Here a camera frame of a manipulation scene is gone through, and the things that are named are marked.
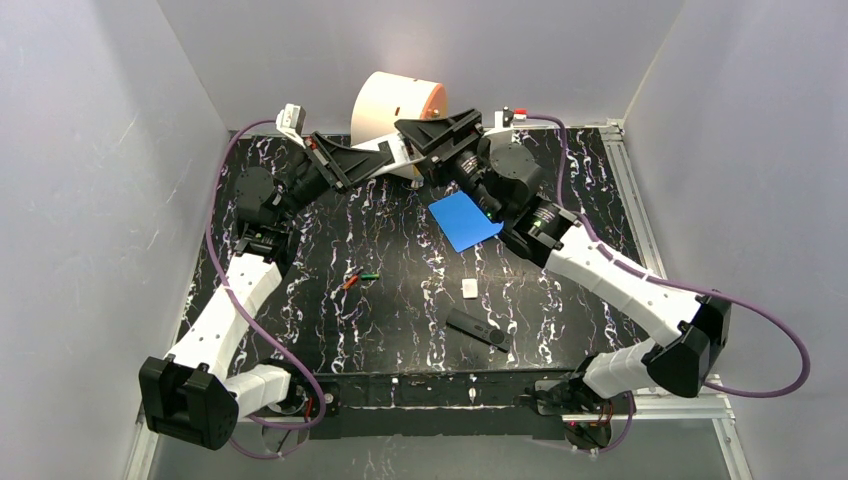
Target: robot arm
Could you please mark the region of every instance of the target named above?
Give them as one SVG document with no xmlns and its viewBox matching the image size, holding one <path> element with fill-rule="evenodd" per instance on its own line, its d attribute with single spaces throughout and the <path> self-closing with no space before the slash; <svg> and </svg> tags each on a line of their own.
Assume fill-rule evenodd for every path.
<svg viewBox="0 0 848 480">
<path fill-rule="evenodd" d="M 650 340 L 587 358 L 566 390 L 587 409 L 602 399 L 647 386 L 693 397 L 726 341 L 729 304 L 644 281 L 599 251 L 579 218 L 537 192 L 541 169 L 530 152 L 511 143 L 509 110 L 484 132 L 480 112 L 437 120 L 399 120 L 398 133 L 356 148 L 317 132 L 300 136 L 304 112 L 287 105 L 277 128 L 301 150 L 287 174 L 275 178 L 250 168 L 236 183 L 239 243 L 227 277 L 247 312 L 255 315 L 294 260 L 299 211 L 329 189 L 346 193 L 377 175 L 417 164 L 434 185 L 456 182 L 493 222 L 507 248 L 540 268 L 559 273 L 628 315 Z M 614 253 L 613 259 L 644 271 Z M 288 396 L 285 368 L 259 365 L 227 378 L 248 325 L 219 287 L 190 331 L 164 359 L 149 357 L 139 372 L 142 403 L 152 431 L 206 448 L 226 443 L 236 421 Z"/>
</svg>

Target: label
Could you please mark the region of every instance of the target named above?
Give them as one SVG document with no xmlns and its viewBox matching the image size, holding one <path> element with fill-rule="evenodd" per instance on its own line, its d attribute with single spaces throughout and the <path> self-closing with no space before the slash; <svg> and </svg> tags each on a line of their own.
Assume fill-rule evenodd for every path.
<svg viewBox="0 0 848 480">
<path fill-rule="evenodd" d="M 533 216 L 538 218 L 539 220 L 545 222 L 545 223 L 553 222 L 554 219 L 556 218 L 556 214 L 554 214 L 553 212 L 551 212 L 550 210 L 547 210 L 545 208 L 537 208 L 536 211 L 533 213 Z M 536 220 L 535 222 L 533 222 L 533 225 L 535 225 L 537 227 L 541 226 L 541 225 L 538 224 L 539 220 Z"/>
<path fill-rule="evenodd" d="M 477 170 L 477 155 L 467 158 L 459 167 L 462 168 L 462 171 L 470 175 L 471 172 Z"/>
</svg>

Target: small white object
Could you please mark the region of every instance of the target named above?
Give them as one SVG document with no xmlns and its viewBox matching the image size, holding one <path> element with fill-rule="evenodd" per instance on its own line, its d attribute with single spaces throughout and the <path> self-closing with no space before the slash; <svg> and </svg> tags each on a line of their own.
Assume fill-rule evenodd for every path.
<svg viewBox="0 0 848 480">
<path fill-rule="evenodd" d="M 477 298 L 477 279 L 463 278 L 462 279 L 462 298 L 472 299 Z"/>
</svg>

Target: metal frame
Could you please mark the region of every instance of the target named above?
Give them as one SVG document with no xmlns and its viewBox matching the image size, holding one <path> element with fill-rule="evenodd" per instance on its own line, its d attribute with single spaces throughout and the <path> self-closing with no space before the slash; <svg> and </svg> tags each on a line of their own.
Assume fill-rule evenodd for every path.
<svg viewBox="0 0 848 480">
<path fill-rule="evenodd" d="M 618 185 L 625 214 L 633 232 L 640 258 L 646 268 L 659 276 L 665 277 L 665 268 L 648 221 L 648 214 L 639 196 L 630 157 L 625 147 L 624 130 L 615 121 L 611 121 L 606 126 L 587 125 L 585 128 L 598 128 L 601 132 L 604 148 Z M 710 380 L 721 383 L 718 375 L 712 375 Z M 736 417 L 727 395 L 711 389 L 704 389 L 698 398 L 686 399 L 671 395 L 663 389 L 641 389 L 635 392 L 634 399 L 637 409 L 637 413 L 633 417 L 634 421 L 712 420 L 716 439 L 721 447 L 730 478 L 732 480 L 751 480 L 753 478 L 736 432 Z M 615 415 L 614 419 L 623 421 L 626 417 L 627 415 Z M 563 416 L 564 421 L 583 419 L 582 416 Z M 139 416 L 136 425 L 136 440 L 124 478 L 127 480 L 146 480 L 150 474 L 159 435 L 147 429 L 143 415 Z"/>
</svg>

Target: black mount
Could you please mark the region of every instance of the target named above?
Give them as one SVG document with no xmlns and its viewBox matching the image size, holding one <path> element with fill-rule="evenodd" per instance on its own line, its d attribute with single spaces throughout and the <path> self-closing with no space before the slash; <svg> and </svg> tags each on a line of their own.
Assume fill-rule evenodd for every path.
<svg viewBox="0 0 848 480">
<path fill-rule="evenodd" d="M 395 129 L 427 157 L 418 169 L 428 181 L 437 186 L 455 181 L 492 222 L 505 222 L 507 231 L 539 190 L 542 170 L 533 155 L 512 144 L 489 152 L 477 110 L 435 120 L 398 120 Z"/>
<path fill-rule="evenodd" d="M 206 365 L 148 357 L 138 372 L 147 428 L 217 450 L 236 428 L 238 403 Z"/>
<path fill-rule="evenodd" d="M 394 161 L 390 151 L 345 147 L 318 132 L 307 137 L 303 143 L 312 164 L 338 193 L 346 193 L 367 180 L 380 167 Z"/>
<path fill-rule="evenodd" d="M 562 249 L 559 239 L 575 221 L 573 213 L 535 195 L 512 223 L 504 224 L 498 238 L 519 257 L 545 268 L 551 252 Z"/>
<path fill-rule="evenodd" d="M 681 321 L 682 335 L 665 347 L 659 345 L 642 357 L 657 385 L 684 398 L 694 398 L 727 344 L 731 303 L 700 296 L 701 307 L 692 321 Z"/>
</svg>

